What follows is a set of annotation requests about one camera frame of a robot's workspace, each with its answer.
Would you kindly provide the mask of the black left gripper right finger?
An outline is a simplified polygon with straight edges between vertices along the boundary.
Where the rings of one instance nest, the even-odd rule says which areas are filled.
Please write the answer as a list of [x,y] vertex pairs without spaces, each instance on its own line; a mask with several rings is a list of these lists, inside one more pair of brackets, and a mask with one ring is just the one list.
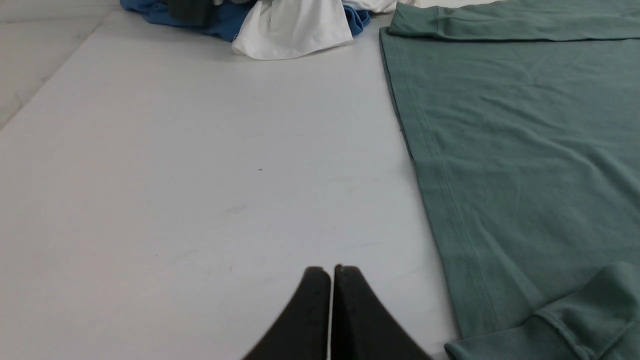
[[332,360],[429,360],[356,266],[334,267]]

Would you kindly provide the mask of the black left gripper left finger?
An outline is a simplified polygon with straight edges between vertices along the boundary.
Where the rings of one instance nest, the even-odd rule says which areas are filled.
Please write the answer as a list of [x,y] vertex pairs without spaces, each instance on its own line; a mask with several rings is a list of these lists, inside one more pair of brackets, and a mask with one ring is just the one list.
[[325,360],[328,354],[329,274],[308,267],[290,301],[245,360]]

